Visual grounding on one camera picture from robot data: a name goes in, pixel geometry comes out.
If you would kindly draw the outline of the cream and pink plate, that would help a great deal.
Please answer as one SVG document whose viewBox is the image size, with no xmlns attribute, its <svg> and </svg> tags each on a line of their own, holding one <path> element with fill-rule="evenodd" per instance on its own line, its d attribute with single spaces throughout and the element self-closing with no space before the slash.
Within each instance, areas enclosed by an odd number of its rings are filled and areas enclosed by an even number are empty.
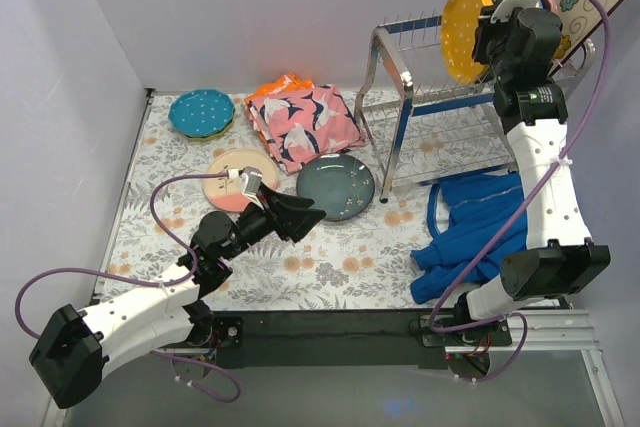
<svg viewBox="0 0 640 427">
<path fill-rule="evenodd" d="M 263 175 L 263 182 L 271 189 L 279 183 L 279 168 L 263 151 L 250 148 L 220 151 L 209 166 L 208 173 L 226 172 L 229 169 L 253 167 Z M 205 179 L 203 189 L 208 200 L 219 210 L 240 213 L 249 204 L 239 191 L 234 180 L 227 178 Z"/>
</svg>

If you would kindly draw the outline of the green polka dot plate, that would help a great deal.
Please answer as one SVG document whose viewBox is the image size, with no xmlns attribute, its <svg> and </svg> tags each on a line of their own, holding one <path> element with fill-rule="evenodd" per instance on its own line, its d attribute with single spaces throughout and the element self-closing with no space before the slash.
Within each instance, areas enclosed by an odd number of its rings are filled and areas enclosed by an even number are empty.
<svg viewBox="0 0 640 427">
<path fill-rule="evenodd" d="M 181 137 L 194 142 L 207 142 L 224 136 L 233 126 L 234 120 L 230 120 L 220 131 L 208 136 L 189 136 L 183 132 L 176 131 Z"/>
</svg>

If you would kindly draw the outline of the blue polka dot plate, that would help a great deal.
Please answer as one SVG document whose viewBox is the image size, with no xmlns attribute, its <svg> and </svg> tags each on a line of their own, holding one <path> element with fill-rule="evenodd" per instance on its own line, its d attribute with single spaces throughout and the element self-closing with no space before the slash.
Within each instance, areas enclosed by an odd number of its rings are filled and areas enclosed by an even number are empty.
<svg viewBox="0 0 640 427">
<path fill-rule="evenodd" d="M 170 106 L 168 120 L 175 131 L 189 136 L 208 136 L 234 120 L 231 98 L 215 89 L 198 89 L 178 97 Z"/>
</svg>

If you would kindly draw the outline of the yellow polka dot plate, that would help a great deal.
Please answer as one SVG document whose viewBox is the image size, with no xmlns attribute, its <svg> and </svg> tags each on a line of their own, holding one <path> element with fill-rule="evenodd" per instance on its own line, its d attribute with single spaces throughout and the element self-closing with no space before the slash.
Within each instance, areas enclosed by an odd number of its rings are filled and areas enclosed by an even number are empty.
<svg viewBox="0 0 640 427">
<path fill-rule="evenodd" d="M 447 0 L 441 15 L 440 44 L 448 74 L 459 83 L 475 83 L 486 67 L 473 59 L 475 30 L 483 7 L 492 0 Z"/>
</svg>

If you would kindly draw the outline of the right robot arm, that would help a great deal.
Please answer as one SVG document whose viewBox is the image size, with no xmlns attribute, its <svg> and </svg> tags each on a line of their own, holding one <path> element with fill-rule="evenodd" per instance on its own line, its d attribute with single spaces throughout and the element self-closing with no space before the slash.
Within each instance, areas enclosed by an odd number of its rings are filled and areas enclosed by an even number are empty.
<svg viewBox="0 0 640 427">
<path fill-rule="evenodd" d="M 506 21 L 479 20 L 474 58 L 494 78 L 494 108 L 527 204 L 527 235 L 525 249 L 506 255 L 496 278 L 458 298 L 452 330 L 464 344 L 486 336 L 488 321 L 581 292 L 611 262 L 608 246 L 593 241 L 582 218 L 564 153 L 565 96 L 549 74 L 561 27 L 558 15 L 540 8 L 517 8 Z"/>
</svg>

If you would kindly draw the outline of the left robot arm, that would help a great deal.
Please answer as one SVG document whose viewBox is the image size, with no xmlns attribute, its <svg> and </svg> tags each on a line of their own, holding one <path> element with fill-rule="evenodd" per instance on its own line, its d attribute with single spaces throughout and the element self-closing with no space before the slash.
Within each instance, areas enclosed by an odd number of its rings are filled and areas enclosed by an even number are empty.
<svg viewBox="0 0 640 427">
<path fill-rule="evenodd" d="M 171 344 L 216 345 L 226 335 L 216 326 L 204 297 L 231 275 L 231 260 L 271 233 L 302 240 L 326 216 L 311 199 L 277 193 L 266 186 L 232 220 L 222 211 L 206 214 L 190 249 L 152 287 L 136 286 L 114 299 L 50 317 L 29 362 L 61 409 L 73 407 L 111 372 Z"/>
</svg>

